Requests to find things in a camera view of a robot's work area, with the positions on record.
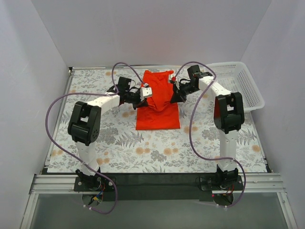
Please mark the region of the orange t shirt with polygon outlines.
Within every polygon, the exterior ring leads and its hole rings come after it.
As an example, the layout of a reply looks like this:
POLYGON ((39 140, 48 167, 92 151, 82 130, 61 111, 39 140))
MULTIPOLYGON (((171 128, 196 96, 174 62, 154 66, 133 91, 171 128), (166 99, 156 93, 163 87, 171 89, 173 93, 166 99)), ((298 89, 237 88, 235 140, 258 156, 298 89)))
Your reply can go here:
POLYGON ((173 85, 168 82, 173 70, 153 73, 144 72, 143 81, 152 89, 152 97, 147 98, 147 107, 137 109, 136 130, 179 129, 179 108, 170 103, 173 85))

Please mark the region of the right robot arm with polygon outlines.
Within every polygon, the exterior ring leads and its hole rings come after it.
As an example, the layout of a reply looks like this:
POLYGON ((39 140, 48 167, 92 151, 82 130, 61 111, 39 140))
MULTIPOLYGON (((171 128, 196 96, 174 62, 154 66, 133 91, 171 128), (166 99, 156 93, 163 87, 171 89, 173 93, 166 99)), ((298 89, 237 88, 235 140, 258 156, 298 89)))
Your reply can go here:
POLYGON ((186 102, 189 94, 202 91, 214 99, 213 121, 219 131, 220 153, 215 178, 211 184, 232 188, 238 182, 238 169, 242 165, 236 160, 236 141, 244 123, 244 105, 240 92, 233 93, 216 81, 216 73, 208 66, 207 71, 200 70, 201 63, 192 62, 187 69, 188 79, 170 76, 168 82, 173 86, 172 104, 186 102))

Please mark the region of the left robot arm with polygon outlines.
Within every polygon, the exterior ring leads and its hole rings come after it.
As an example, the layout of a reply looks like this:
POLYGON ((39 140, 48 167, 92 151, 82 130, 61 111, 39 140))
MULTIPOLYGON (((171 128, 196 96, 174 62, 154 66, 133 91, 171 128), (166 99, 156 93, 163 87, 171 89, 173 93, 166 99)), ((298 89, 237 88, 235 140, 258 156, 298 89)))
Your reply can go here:
POLYGON ((76 170, 80 182, 89 190, 97 190, 102 184, 95 171, 99 170, 95 141, 100 134, 101 116, 123 103, 133 105, 134 109, 148 106, 147 99, 152 97, 152 88, 143 86, 131 87, 132 79, 120 77, 118 83, 109 88, 105 96, 89 102, 78 101, 73 108, 68 125, 68 134, 75 142, 81 169, 76 170))

